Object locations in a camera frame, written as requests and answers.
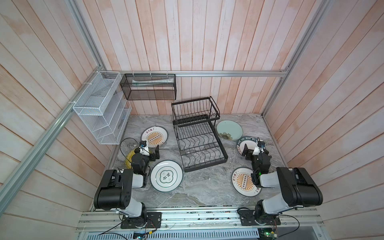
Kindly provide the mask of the green rim white plate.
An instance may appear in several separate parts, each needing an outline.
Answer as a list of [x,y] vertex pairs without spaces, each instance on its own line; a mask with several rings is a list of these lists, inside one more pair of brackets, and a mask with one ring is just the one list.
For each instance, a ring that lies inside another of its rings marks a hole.
[[249,136],[242,137],[238,140],[237,150],[243,157],[246,157],[247,154],[257,156],[261,152],[258,146],[258,139]]

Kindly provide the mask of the mint green flower plate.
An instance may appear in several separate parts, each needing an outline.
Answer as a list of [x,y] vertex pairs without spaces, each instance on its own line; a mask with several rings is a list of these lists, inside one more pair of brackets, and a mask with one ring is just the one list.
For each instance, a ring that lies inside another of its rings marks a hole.
[[218,123],[216,129],[219,136],[225,140],[237,141],[243,136],[242,127],[234,121],[223,120]]

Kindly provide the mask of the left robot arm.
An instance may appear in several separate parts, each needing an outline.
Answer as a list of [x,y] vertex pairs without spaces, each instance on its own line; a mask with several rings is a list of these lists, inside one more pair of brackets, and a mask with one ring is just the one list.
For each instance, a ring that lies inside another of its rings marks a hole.
[[144,188],[149,176],[149,162],[160,158],[159,146],[151,153],[141,142],[131,158],[131,168],[106,170],[94,196],[94,207],[105,211],[116,211],[125,217],[146,221],[148,218],[144,203],[132,197],[133,189]]

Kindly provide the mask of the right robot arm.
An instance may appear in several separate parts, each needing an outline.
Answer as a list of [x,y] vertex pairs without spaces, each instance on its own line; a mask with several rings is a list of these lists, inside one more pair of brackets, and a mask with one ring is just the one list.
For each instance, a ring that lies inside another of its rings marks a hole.
[[258,201],[253,213],[257,224],[272,223],[280,213],[291,209],[320,206],[323,203],[321,190],[305,168],[277,167],[270,173],[272,157],[261,143],[254,150],[245,145],[242,156],[251,161],[251,181],[254,186],[281,190],[269,199]]

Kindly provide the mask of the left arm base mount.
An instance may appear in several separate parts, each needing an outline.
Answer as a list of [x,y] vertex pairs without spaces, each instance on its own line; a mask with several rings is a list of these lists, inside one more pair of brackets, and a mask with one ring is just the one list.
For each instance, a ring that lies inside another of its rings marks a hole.
[[158,229],[161,227],[161,222],[162,222],[162,213],[148,212],[148,213],[143,213],[140,217],[136,217],[136,218],[123,217],[121,228],[122,229],[142,229],[142,228]]

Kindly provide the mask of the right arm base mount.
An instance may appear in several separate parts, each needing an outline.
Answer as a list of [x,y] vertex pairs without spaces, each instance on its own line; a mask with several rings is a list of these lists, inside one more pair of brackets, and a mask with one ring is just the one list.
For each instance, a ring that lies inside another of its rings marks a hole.
[[281,225],[281,221],[277,215],[268,215],[263,211],[249,210],[241,208],[237,210],[242,226],[264,226],[264,225]]

